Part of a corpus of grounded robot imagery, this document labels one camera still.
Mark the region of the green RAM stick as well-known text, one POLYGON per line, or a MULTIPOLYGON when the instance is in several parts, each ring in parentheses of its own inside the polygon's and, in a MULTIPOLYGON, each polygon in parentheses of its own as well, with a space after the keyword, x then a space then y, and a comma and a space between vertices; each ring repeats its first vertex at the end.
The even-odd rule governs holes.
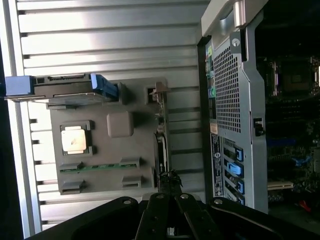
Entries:
POLYGON ((98 171, 98 170, 114 170, 114 169, 128 169, 128 168, 138 168, 139 165, 136 163, 115 163, 115 164, 98 164, 98 165, 84 165, 79 163, 71 166, 61 166, 59 169, 60 173, 80 173, 88 171, 98 171))

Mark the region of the hard disk with blue carrier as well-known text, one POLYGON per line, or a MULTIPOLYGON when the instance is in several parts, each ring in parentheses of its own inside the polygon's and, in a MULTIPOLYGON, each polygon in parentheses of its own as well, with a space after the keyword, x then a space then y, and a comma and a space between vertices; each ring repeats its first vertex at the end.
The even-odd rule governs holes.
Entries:
POLYGON ((8 76, 4 80, 5 95, 16 102, 34 101, 51 105, 81 106, 116 102, 120 90, 97 73, 69 76, 8 76))

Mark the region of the CPU socket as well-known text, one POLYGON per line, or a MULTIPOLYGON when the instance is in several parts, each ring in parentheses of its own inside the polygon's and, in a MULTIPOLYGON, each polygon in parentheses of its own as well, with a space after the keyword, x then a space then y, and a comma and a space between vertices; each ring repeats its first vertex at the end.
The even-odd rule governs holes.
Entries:
POLYGON ((276 89, 282 98, 309 96, 316 85, 315 65, 310 59, 282 59, 276 62, 276 89))

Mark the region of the long blue expansion slot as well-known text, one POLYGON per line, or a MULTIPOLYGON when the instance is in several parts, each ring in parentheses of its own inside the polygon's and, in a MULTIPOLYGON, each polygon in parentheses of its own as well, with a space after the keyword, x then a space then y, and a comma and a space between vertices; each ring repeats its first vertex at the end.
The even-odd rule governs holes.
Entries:
POLYGON ((296 139, 294 138, 268 138, 266 140, 266 145, 268 147, 287 147, 287 146, 294 146, 296 144, 296 139))

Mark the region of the green motherboard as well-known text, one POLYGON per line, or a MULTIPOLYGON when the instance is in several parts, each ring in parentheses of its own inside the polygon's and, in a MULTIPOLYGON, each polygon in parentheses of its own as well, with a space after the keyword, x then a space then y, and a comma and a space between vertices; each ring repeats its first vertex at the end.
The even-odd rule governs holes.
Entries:
POLYGON ((268 202, 303 202, 320 193, 320 58, 260 58, 257 70, 265 86, 265 127, 267 139, 296 139, 292 146, 268 147, 268 182, 290 181, 292 189, 268 192, 268 202), (310 59, 315 65, 315 86, 310 95, 281 97, 277 92, 276 62, 310 59))

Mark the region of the silver CPU chip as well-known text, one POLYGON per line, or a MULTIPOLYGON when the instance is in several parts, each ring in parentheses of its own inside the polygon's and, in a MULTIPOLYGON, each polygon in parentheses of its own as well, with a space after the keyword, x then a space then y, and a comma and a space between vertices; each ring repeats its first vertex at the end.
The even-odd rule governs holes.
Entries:
POLYGON ((68 155, 83 154, 87 149, 86 131, 81 126, 67 126, 61 131, 61 143, 68 155))

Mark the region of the grey plastic parts rack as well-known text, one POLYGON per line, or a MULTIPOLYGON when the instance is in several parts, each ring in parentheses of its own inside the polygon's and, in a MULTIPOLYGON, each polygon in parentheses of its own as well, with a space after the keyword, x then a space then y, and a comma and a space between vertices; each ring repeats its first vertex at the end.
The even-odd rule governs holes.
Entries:
POLYGON ((58 189, 62 195, 155 188, 154 133, 157 103, 150 93, 164 77, 110 81, 119 87, 119 100, 87 105, 52 105, 50 110, 58 189), (82 154, 63 151, 65 127, 85 130, 82 154), (61 166, 137 164, 138 168, 60 173, 61 166))

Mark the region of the white expansion slot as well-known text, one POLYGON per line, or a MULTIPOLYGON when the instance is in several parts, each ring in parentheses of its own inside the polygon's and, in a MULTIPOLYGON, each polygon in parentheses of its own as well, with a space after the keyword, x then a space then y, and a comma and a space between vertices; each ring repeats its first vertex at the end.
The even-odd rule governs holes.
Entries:
POLYGON ((268 191, 293 189, 294 183, 291 181, 271 181, 267 183, 268 191))

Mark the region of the open black PC case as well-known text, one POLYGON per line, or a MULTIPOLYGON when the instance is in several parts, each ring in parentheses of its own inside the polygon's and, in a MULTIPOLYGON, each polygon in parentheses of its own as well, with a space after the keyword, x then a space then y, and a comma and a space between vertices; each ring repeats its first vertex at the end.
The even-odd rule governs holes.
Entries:
POLYGON ((210 0, 197 30, 206 200, 224 197, 262 212, 268 202, 265 82, 259 59, 320 58, 320 0, 210 0))

